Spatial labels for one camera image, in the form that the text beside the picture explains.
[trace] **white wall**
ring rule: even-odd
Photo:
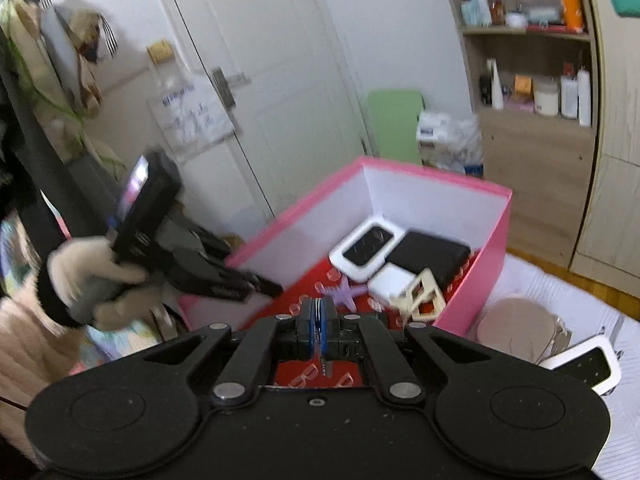
[[[326,0],[360,101],[377,89],[419,89],[459,116],[471,103],[448,0]]]
[[[161,0],[53,0],[100,10],[114,28],[120,52],[98,68],[104,104],[86,124],[90,136],[108,143],[129,166],[164,137],[148,105],[154,82],[145,71],[146,47],[162,38],[179,46]],[[381,88],[420,89],[431,107],[470,114],[462,51],[448,0],[326,0],[360,101]],[[198,59],[183,45],[190,66]],[[190,214],[217,231],[247,238],[266,220],[232,152],[234,139],[182,168]]]
[[[146,68],[146,47],[167,38],[179,46],[161,0],[53,0],[54,4],[100,10],[116,33],[120,50],[97,69],[103,88],[100,115],[86,122],[89,136],[103,140],[131,167],[145,148],[166,142],[146,99],[156,84]],[[197,60],[188,49],[191,67]],[[220,233],[249,238],[266,224],[255,204],[229,143],[219,144],[182,167],[186,193],[182,198],[190,215]]]

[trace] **wooden cabinet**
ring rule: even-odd
[[[602,58],[601,153],[571,270],[640,298],[640,20],[593,0]]]
[[[640,167],[602,157],[578,250],[640,276]]]
[[[510,246],[569,266],[589,193],[591,129],[492,109],[480,124],[486,179],[513,189]]]
[[[460,3],[451,0],[474,110],[479,115],[485,179],[513,189],[510,246],[568,267],[584,219],[594,167],[600,101],[599,60],[591,0],[582,0],[586,31],[556,34],[548,30],[465,27]],[[507,10],[519,4],[558,6],[558,0],[503,0]],[[565,62],[585,66],[593,82],[593,127],[561,116],[493,110],[481,103],[479,77],[486,60],[497,60],[500,81],[511,89],[515,75],[559,80]]]

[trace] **purple starfish toy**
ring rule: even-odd
[[[344,305],[353,313],[358,311],[353,298],[362,296],[368,291],[367,285],[349,286],[349,279],[346,276],[342,277],[339,286],[318,286],[318,292],[334,300],[335,306]]]

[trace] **black phone case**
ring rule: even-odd
[[[418,231],[408,231],[386,258],[414,274],[431,269],[441,290],[445,290],[471,254],[471,248],[452,240]]]

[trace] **glove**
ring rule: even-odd
[[[114,253],[106,238],[70,240],[49,256],[49,280],[60,300],[71,307],[92,278],[106,278],[126,285],[138,285],[148,278],[145,269],[131,264],[119,265],[113,260]],[[119,330],[161,305],[160,286],[140,286],[114,301],[96,305],[92,325],[104,332]]]

